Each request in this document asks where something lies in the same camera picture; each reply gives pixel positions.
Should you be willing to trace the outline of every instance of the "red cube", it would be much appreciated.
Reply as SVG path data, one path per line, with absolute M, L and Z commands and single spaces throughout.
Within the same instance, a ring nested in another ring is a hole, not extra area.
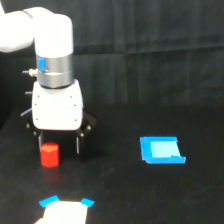
M 41 147 L 41 164 L 45 167 L 59 165 L 59 145 L 53 142 L 45 143 Z

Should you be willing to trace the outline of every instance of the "black surface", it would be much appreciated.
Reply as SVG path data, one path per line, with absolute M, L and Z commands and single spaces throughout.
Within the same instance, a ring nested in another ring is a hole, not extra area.
M 223 223 L 224 109 L 90 106 L 98 125 L 89 160 L 75 156 L 71 133 L 45 133 L 61 144 L 58 169 L 41 167 L 31 133 L 15 110 L 0 133 L 0 223 L 30 224 L 38 202 L 95 200 L 87 224 Z M 141 136 L 177 136 L 185 165 L 141 160 Z

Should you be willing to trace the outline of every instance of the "light blue square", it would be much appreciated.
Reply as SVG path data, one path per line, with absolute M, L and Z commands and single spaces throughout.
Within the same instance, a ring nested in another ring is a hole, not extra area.
M 177 142 L 151 142 L 152 157 L 167 158 L 180 156 Z
M 176 137 L 141 137 L 142 160 L 150 164 L 184 164 Z

